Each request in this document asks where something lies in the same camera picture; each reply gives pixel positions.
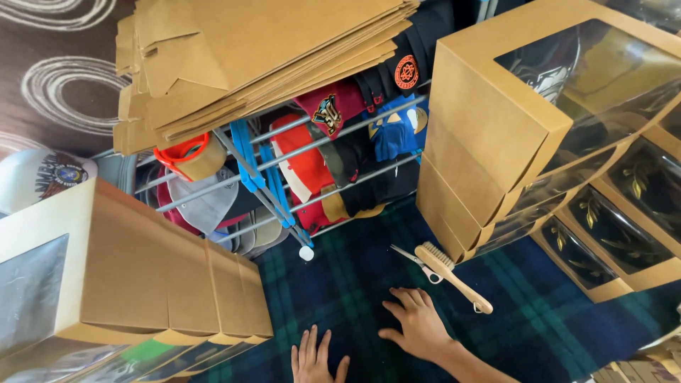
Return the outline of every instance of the brush bristles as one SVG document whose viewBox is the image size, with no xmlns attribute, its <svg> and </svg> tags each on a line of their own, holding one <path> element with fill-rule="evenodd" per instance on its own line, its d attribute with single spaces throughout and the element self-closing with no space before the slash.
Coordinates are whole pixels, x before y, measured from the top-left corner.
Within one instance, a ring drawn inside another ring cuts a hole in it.
<svg viewBox="0 0 681 383">
<path fill-rule="evenodd" d="M 437 246 L 433 245 L 431 242 L 426 242 L 426 243 L 423 244 L 423 247 L 425 247 L 426 250 L 430 251 L 430 253 L 432 255 L 434 255 L 443 264 L 445 264 L 446 267 L 449 267 L 450 270 L 452 270 L 454 268 L 454 265 L 455 265 L 454 260 L 452 260 L 442 250 L 438 249 Z"/>
</svg>

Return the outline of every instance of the packing tape roll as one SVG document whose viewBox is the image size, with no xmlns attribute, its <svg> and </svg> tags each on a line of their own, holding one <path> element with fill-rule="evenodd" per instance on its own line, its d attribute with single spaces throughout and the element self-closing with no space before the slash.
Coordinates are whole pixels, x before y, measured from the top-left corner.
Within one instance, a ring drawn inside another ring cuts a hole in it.
<svg viewBox="0 0 681 383">
<path fill-rule="evenodd" d="M 214 175 L 227 159 L 227 151 L 213 133 L 205 133 L 154 156 L 180 178 L 192 182 Z"/>
</svg>

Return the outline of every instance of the metal rack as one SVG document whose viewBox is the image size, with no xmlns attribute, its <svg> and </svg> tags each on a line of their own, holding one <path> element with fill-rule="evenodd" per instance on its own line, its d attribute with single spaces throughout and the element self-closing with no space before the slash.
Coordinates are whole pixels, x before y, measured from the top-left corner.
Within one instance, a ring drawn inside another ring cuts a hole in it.
<svg viewBox="0 0 681 383">
<path fill-rule="evenodd" d="M 356 123 L 356 124 L 354 124 L 354 125 L 352 125 L 352 126 L 349 126 L 349 127 L 344 127 L 344 128 L 338 133 L 338 137 L 342 137 L 342 136 L 345 136 L 345 135 L 347 135 L 347 134 L 350 134 L 350 133 L 354 132 L 355 130 L 362 129 L 363 127 L 366 127 L 366 126 L 367 126 L 368 124 L 370 124 L 370 123 L 374 123 L 374 122 L 376 122 L 376 121 L 378 121 L 378 120 L 380 120 L 380 119 L 383 119 L 383 118 L 385 118 L 385 117 L 388 117 L 388 116 L 390 116 L 391 114 L 393 114 L 393 113 L 395 113 L 395 112 L 398 112 L 399 110 L 402 110 L 402 109 L 408 108 L 408 107 L 410 107 L 410 106 L 416 105 L 416 104 L 418 104 L 418 103 L 424 101 L 424 100 L 427 99 L 427 98 L 428 98 L 427 95 L 419 96 L 419 97 L 417 97 L 417 98 L 411 100 L 410 102 L 404 103 L 404 104 L 402 104 L 402 105 L 400 105 L 400 106 L 398 106 L 398 107 L 396 107 L 396 108 L 393 108 L 393 109 L 390 109 L 390 110 L 388 110 L 388 111 L 386 111 L 386 112 L 383 112 L 383 113 L 381 113 L 381 114 L 378 114 L 376 117 L 373 117 L 373 118 L 364 120 L 364 121 L 362 121 L 362 122 L 360 122 L 360 123 Z M 278 107 L 281 107 L 282 105 L 284 105 L 284 104 L 275 106 L 275 107 L 273 107 L 272 109 L 276 109 L 276 108 L 278 108 Z M 256 112 L 255 114 L 252 114 L 249 118 L 256 117 L 257 115 L 263 114 L 263 113 L 265 113 L 265 112 L 267 112 L 267 111 L 269 111 L 269 110 L 271 110 L 271 109 L 263 110 L 263 111 L 261 111 L 261 112 Z M 297 120 L 295 120 L 295 121 L 293 121 L 293 122 L 291 122 L 291 123 L 288 123 L 288 124 L 286 124 L 286 125 L 284 125 L 284 126 L 282 126 L 282 127 L 279 127 L 279 128 L 277 128 L 277 129 L 274 129 L 274 130 L 272 130 L 272 131 L 270 131 L 270 132 L 267 132 L 267 133 L 265 133 L 265 134 L 258 135 L 258 136 L 256 136 L 256 137 L 252 137 L 252 138 L 250 139 L 249 142 L 250 142 L 251 145 L 252 145 L 252 144 L 257 144 L 257 143 L 259 143 L 259 142 L 263 142 L 263 141 L 268 140 L 269 138 L 271 138 L 271 137 L 273 137 L 273 136 L 275 136 L 275 135 L 277 135 L 277 134 L 280 134 L 280 133 L 282 133 L 282 132 L 286 132 L 287 130 L 292 129 L 292 128 L 294 128 L 294 127 L 300 125 L 300 124 L 306 123 L 306 122 L 308 122 L 308 121 L 310 121 L 310 117 L 308 117 L 308 116 L 301 117 L 300 119 L 297 119 Z M 247 161 L 245 160 L 245 158 L 244 158 L 243 156 L 241 156 L 241 154 L 238 152 L 238 150 L 236 150 L 236 148 L 235 148 L 235 146 L 234 146 L 234 142 L 232 141 L 232 139 L 230 139 L 230 138 L 227 136 L 227 134 L 225 134 L 225 132 L 226 132 L 228 129 L 229 129 L 229 124 L 228 124 L 228 125 L 224 125 L 223 127 L 219 127 L 219 128 L 217 128 L 217 129 L 214 129 L 213 132 L 215 133 L 216 137 L 220 140 L 220 142 L 221 142 L 222 145 L 224 146 L 224 149 L 227 151 L 227 154 L 228 154 L 228 155 L 230 155 L 230 154 L 233 155 L 234 158 L 236 159 L 236 161 L 239 162 L 239 164 L 242 166 L 242 168 L 243 168 L 251 177 L 256 177 L 260 172 L 262 172 L 262 171 L 264 171 L 264 170 L 266 170 L 266 169 L 269 169 L 269 168 L 271 168 L 271 167 L 273 167 L 273 166 L 276 166 L 277 164 L 279 164 L 279 163 L 282 162 L 282 161 L 285 161 L 285 160 L 287 160 L 287 159 L 289 159 L 289 158 L 291 158 L 291 157 L 297 156 L 297 155 L 299 155 L 299 154 L 301 154 L 301 153 L 304 153 L 304 152 L 306 152 L 306 151 L 316 149 L 317 147 L 319 147 L 319 146 L 321 146 L 321 145 L 323 145 L 323 144 L 326 144 L 326 143 L 328 143 L 328 142 L 331 141 L 331 139 L 328 138 L 328 137 L 322 138 L 321 140 L 316 140 L 316 141 L 314 141 L 314 142 L 312 142 L 312 143 L 310 143 L 310 144 L 307 144 L 307 145 L 305 145 L 305 146 L 303 146 L 303 147 L 300 147 L 300 148 L 298 148 L 298 149 L 296 149 L 296 150 L 294 150 L 294 151 L 291 151 L 291 152 L 289 152 L 289 153 L 286 153 L 286 154 L 284 154 L 284 155 L 282 155 L 282 156 L 280 156 L 280 157 L 276 157 L 276 158 L 274 158 L 274 159 L 271 159 L 270 161 L 266 161 L 266 162 L 264 162 L 264 163 L 262 163 L 262 164 L 256 166 L 255 168 L 253 168 L 252 166 L 250 166 L 250 165 L 247 163 Z M 108 150 L 108 151 L 104 151 L 104 152 L 102 152 L 102 153 L 99 153 L 99 154 L 97 154 L 97 155 L 94 155 L 94 156 L 92 156 L 91 158 L 92 158 L 92 159 L 97 159 L 97 158 L 107 157 L 107 156 L 109 156 L 109 155 L 119 155 L 119 154 L 114 153 L 113 149 L 110 149 L 110 150 Z M 407 162 L 409 162 L 409 161 L 413 161 L 413 160 L 417 159 L 418 157 L 420 157 L 420 155 L 421 155 L 421 154 L 418 153 L 418 154 L 415 154 L 415 155 L 411 155 L 411 156 L 408 157 L 408 158 L 404 158 L 404 159 L 402 159 L 402 160 L 400 160 L 400 161 L 398 161 L 398 162 L 390 163 L 390 164 L 388 164 L 386 167 L 384 167 L 384 168 L 382 168 L 382 169 L 380 169 L 380 170 L 377 170 L 377 171 L 375 171 L 375 172 L 373 172 L 373 173 L 370 173 L 370 174 L 367 174 L 367 175 L 365 175 L 365 176 L 359 177 L 355 183 L 348 184 L 347 186 L 344 186 L 344 187 L 335 189 L 335 190 L 333 190 L 333 191 L 331 191 L 331 192 L 328 192 L 328 193 L 326 193 L 326 194 L 322 194 L 322 195 L 320 195 L 320 196 L 318 196 L 318 197 L 311 198 L 310 200 L 308 200 L 308 201 L 306 201 L 306 202 L 304 202 L 304 203 L 302 203 L 302 204 L 293 206 L 293 207 L 291 207 L 290 209 L 287 209 L 287 206 L 282 206 L 282 205 L 280 204 L 280 202 L 274 197 L 274 195 L 272 195 L 272 192 L 271 192 L 267 187 L 256 189 L 255 191 L 253 191 L 253 193 L 258 197 L 258 199 L 260 199 L 260 201 L 262 202 L 263 206 L 265 206 L 265 207 L 272 213 L 272 216 L 269 217 L 268 219 L 265 219 L 265 220 L 259 221 L 259 222 L 257 222 L 257 223 L 254 223 L 254 224 L 250 225 L 250 226 L 247 227 L 247 228 L 243 228 L 243 229 L 238 230 L 238 231 L 236 231 L 236 232 L 230 233 L 229 235 L 224 236 L 223 238 L 219 239 L 217 242 L 220 243 L 220 242 L 223 242 L 223 241 L 231 240 L 232 238 L 237 237 L 237 236 L 240 236 L 241 234 L 244 234 L 244 233 L 246 233 L 246 232 L 249 232 L 249 231 L 251 231 L 251 230 L 254 230 L 254 229 L 256 229 L 256 228 L 259 228 L 260 226 L 266 225 L 266 224 L 268 224 L 268 223 L 270 223 L 270 222 L 272 222 L 272 221 L 274 221 L 274 220 L 278 220 L 278 221 L 280 222 L 280 224 L 282 224 L 282 226 L 283 226 L 284 228 L 287 228 L 287 229 L 293 234 L 293 236 L 298 240 L 298 242 L 301 244 L 301 247 L 302 247 L 302 248 L 301 248 L 301 256 L 302 256 L 302 254 L 303 254 L 304 251 L 309 252 L 309 251 L 310 251 L 309 247 L 312 247 L 312 246 L 313 246 L 313 243 L 312 243 L 311 238 L 316 237 L 316 236 L 319 236 L 319 235 L 324 234 L 324 233 L 326 233 L 326 232 L 329 232 L 329 231 L 331 231 L 331 230 L 333 230 L 333 229 L 335 229 L 335 228 L 337 228 L 337 227 L 339 227 L 339 226 L 341 226 L 341 225 L 347 224 L 348 222 L 351 222 L 352 220 L 354 220 L 354 218 L 346 219 L 345 221 L 342 221 L 342 222 L 339 222 L 339 223 L 337 223 L 337 224 L 328 226 L 328 227 L 326 227 L 326 228 L 320 230 L 319 232 L 316 232 L 312 237 L 310 237 L 310 236 L 307 234 L 307 232 L 305 232 L 305 230 L 303 230 L 301 227 L 298 226 L 298 224 L 288 225 L 287 222 L 286 222 L 285 217 L 283 216 L 283 214 L 282 214 L 281 212 L 290 211 L 290 213 L 293 213 L 293 212 L 299 211 L 300 209 L 304 209 L 306 206 L 309 206 L 309 205 L 311 205 L 311 204 L 314 204 L 314 203 L 316 203 L 316 202 L 319 202 L 319 201 L 323 200 L 324 198 L 327 198 L 328 196 L 331 196 L 331 195 L 336 194 L 336 193 L 340 193 L 340 192 L 342 192 L 342 191 L 344 191 L 344 190 L 346 190 L 346 189 L 349 189 L 350 187 L 354 187 L 354 186 L 357 185 L 357 184 L 363 183 L 363 182 L 365 182 L 365 181 L 367 181 L 367 180 L 369 180 L 369 179 L 372 179 L 372 178 L 374 178 L 374 177 L 376 177 L 376 176 L 379 176 L 380 174 L 383 174 L 383 173 L 385 173 L 385 172 L 387 172 L 387 171 L 389 171 L 389 170 L 391 170 L 391 169 L 394 169 L 394 168 L 396 168 L 397 166 L 403 165 L 403 164 L 405 164 L 405 163 L 407 163 Z M 151 163 L 151 162 L 154 162 L 155 160 L 156 160 L 156 158 L 155 158 L 154 156 L 147 157 L 146 159 L 143 159 L 143 160 L 139 161 L 138 164 L 137 164 L 137 167 L 140 167 L 140 166 L 143 166 L 143 165 L 147 165 L 147 164 L 149 164 L 149 163 Z M 174 179 L 174 178 L 176 178 L 176 177 L 177 177 L 177 175 L 176 175 L 175 173 L 169 173 L 169 174 L 167 174 L 167 175 L 165 175 L 165 176 L 163 176 L 163 177 L 159 177 L 158 179 L 155 179 L 155 180 L 153 180 L 153 181 L 151 181 L 151 182 L 149 182 L 149 183 L 147 183 L 147 184 L 142 185 L 139 189 L 135 190 L 135 194 L 136 194 L 136 193 L 143 192 L 144 190 L 150 189 L 150 188 L 152 188 L 152 187 L 154 187 L 154 186 L 156 186 L 156 185 L 159 185 L 159 184 L 161 184 L 161 183 L 168 182 L 169 180 Z M 194 200 L 194 199 L 196 199 L 196 198 L 199 198 L 199 197 L 201 197 L 201 196 L 203 196 L 203 195 L 205 195 L 205 194 L 208 194 L 208 193 L 210 193 L 210 192 L 212 192 L 212 191 L 214 191 L 214 190 L 217 190 L 217 189 L 219 189 L 219 188 L 221 188 L 221 187 L 224 187 L 224 186 L 229 185 L 229 184 L 234 183 L 234 182 L 241 181 L 241 179 L 242 179 L 241 174 L 237 174 L 237 175 L 235 175 L 234 177 L 230 177 L 230 178 L 228 178 L 228 179 L 226 179 L 226 180 L 224 180 L 224 181 L 221 181 L 221 182 L 219 182 L 219 183 L 216 183 L 216 184 L 214 184 L 214 185 L 211 185 L 211 186 L 206 187 L 206 188 L 204 188 L 204 189 L 201 189 L 201 190 L 199 190 L 199 191 L 195 191 L 194 193 L 192 193 L 192 194 L 190 194 L 190 195 L 188 195 L 188 196 L 186 196 L 186 197 L 184 197 L 184 198 L 180 198 L 180 199 L 178 199 L 178 200 L 175 200 L 175 201 L 173 201 L 173 202 L 171 202 L 171 203 L 169 203 L 169 204 L 167 204 L 167 205 L 165 205 L 165 206 L 159 207 L 159 208 L 156 209 L 156 210 L 157 210 L 158 212 L 160 212 L 160 213 L 165 212 L 165 211 L 169 211 L 170 209 L 173 209 L 173 208 L 175 208 L 175 207 L 177 207 L 177 206 L 180 206 L 181 204 L 184 204 L 184 203 L 186 203 L 186 202 L 188 202 L 188 201 L 191 201 L 191 200 Z"/>
</svg>

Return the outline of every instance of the forearm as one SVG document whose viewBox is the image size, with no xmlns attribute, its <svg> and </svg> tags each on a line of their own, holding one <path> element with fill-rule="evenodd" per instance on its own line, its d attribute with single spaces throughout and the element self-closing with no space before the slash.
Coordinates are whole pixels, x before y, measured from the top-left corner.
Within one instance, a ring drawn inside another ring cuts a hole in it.
<svg viewBox="0 0 681 383">
<path fill-rule="evenodd" d="M 518 383 L 517 380 L 478 359 L 458 341 L 452 341 L 438 350 L 433 362 L 460 383 Z"/>
</svg>

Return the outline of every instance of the wooden brush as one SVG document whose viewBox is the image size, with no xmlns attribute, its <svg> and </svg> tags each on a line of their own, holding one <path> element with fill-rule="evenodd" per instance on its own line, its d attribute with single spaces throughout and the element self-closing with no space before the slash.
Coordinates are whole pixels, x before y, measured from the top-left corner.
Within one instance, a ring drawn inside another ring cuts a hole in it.
<svg viewBox="0 0 681 383">
<path fill-rule="evenodd" d="M 447 254 L 443 253 L 430 242 L 418 245 L 414 250 L 414 253 L 420 260 L 424 261 L 431 270 L 438 273 L 442 278 L 448 280 L 454 287 L 459 289 L 461 294 L 468 298 L 470 302 L 473 302 L 475 308 L 485 314 L 492 313 L 492 305 L 468 285 L 461 282 L 461 279 L 458 279 L 452 273 L 455 263 Z"/>
</svg>

